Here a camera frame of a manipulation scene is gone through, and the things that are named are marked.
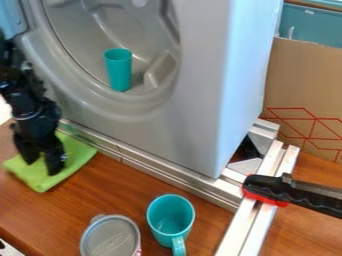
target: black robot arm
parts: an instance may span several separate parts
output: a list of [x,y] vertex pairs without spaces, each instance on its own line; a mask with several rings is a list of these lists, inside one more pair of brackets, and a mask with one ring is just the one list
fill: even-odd
[[34,163],[43,153],[50,176],[64,167],[66,155],[55,132],[61,118],[57,105],[34,91],[40,87],[32,69],[22,70],[13,65],[11,42],[5,42],[0,62],[0,94],[12,107],[16,121],[11,125],[13,141],[27,164]]

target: teal mug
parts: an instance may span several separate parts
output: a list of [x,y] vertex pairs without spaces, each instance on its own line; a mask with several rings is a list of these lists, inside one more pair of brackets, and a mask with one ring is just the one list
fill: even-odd
[[147,209],[147,222],[158,241],[172,248],[174,256],[185,256],[185,240],[195,221],[195,209],[184,197],[163,195],[155,199]]
[[104,53],[110,87],[124,92],[131,89],[132,52],[128,49],[114,48]]

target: cardboard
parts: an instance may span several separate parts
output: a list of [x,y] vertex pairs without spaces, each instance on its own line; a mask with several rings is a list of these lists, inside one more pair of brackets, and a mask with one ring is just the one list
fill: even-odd
[[342,164],[342,49],[276,38],[262,118],[281,141]]

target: can lid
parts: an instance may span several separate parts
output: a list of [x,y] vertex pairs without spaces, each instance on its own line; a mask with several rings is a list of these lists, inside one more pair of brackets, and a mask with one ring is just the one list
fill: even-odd
[[129,218],[120,215],[100,215],[83,233],[82,256],[131,256],[139,248],[140,232]]

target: wooden surface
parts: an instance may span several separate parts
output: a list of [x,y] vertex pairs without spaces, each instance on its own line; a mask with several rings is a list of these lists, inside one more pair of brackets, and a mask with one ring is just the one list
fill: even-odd
[[[10,137],[6,125],[0,126],[0,161],[15,153]],[[342,166],[301,153],[295,178],[342,187]],[[0,170],[0,237],[28,256],[79,255],[79,238],[93,216],[123,214],[139,225],[144,256],[171,255],[154,241],[145,221],[148,203],[164,193],[184,195],[196,208],[188,255],[213,255],[231,213],[101,154],[44,194]],[[288,206],[278,210],[261,255],[342,255],[341,233],[342,221]]]
[[285,2],[288,4],[303,5],[303,6],[314,7],[314,8],[319,8],[319,9],[324,9],[324,10],[329,10],[329,11],[339,11],[339,12],[342,11],[341,8],[319,4],[319,3],[310,3],[310,2],[307,2],[306,0],[285,0]]
[[[342,166],[301,153],[294,178],[342,188]],[[279,209],[262,256],[340,256],[342,220],[298,206]]]
[[[0,126],[0,162],[15,153],[6,128]],[[195,207],[188,255],[213,255],[232,218],[230,212],[102,154],[44,194],[30,191],[0,170],[0,237],[27,255],[79,255],[80,237],[92,217],[122,214],[138,224],[144,256],[171,255],[155,242],[145,221],[149,202],[165,193],[183,195]]]

